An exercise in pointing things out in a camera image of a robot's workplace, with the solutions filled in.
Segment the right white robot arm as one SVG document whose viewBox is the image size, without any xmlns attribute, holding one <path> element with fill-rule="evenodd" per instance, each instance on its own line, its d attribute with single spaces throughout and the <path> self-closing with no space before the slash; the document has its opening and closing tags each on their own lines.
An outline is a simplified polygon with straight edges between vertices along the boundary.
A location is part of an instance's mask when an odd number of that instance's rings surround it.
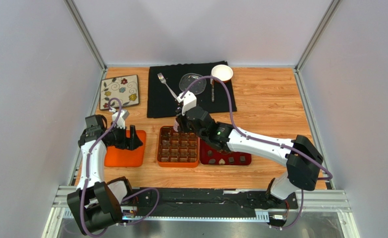
<svg viewBox="0 0 388 238">
<path fill-rule="evenodd" d="M 242 152 L 274 161 L 286 168 L 269 184 L 270 198 L 286 199 L 301 189 L 313 191 L 322 170 L 323 156 L 308 137 L 280 139 L 242 130 L 232 124 L 216 122 L 199 106 L 184 112 L 176 110 L 176 127 L 192 132 L 218 152 Z"/>
</svg>

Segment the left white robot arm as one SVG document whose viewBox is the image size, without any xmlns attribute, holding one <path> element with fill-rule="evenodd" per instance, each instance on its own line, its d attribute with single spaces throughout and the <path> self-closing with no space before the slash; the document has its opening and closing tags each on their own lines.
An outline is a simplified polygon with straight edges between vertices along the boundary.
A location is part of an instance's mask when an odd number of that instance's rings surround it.
<svg viewBox="0 0 388 238">
<path fill-rule="evenodd" d="M 102 115 L 85 119 L 86 128 L 78 141 L 83 159 L 81 178 L 77 189 L 67 196 L 68 207 L 85 236 L 98 238 L 122 221 L 120 204 L 132 188 L 126 177 L 105 182 L 104 161 L 109 147 L 134 151 L 143 145 L 135 126 L 126 128 L 128 115 L 126 110 L 114 113 L 110 127 Z"/>
</svg>

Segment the orange chocolate box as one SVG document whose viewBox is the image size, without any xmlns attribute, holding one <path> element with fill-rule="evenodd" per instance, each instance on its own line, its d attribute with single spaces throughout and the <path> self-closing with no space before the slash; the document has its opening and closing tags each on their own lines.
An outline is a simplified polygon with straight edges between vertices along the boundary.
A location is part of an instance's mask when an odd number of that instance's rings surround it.
<svg viewBox="0 0 388 238">
<path fill-rule="evenodd" d="M 162 146 L 162 140 L 169 140 L 170 146 Z M 163 126 L 159 133 L 157 162 L 164 168 L 195 168 L 199 164 L 199 144 L 194 133 L 179 133 L 172 126 Z"/>
</svg>

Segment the pink handled metal tongs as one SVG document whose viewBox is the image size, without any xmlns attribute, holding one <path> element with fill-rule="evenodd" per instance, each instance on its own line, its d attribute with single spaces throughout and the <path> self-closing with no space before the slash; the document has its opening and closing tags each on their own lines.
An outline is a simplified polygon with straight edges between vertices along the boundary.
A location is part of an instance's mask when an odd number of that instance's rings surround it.
<svg viewBox="0 0 388 238">
<path fill-rule="evenodd" d="M 175 132 L 180 132 L 180 125 L 177 120 L 174 121 L 173 130 Z"/>
</svg>

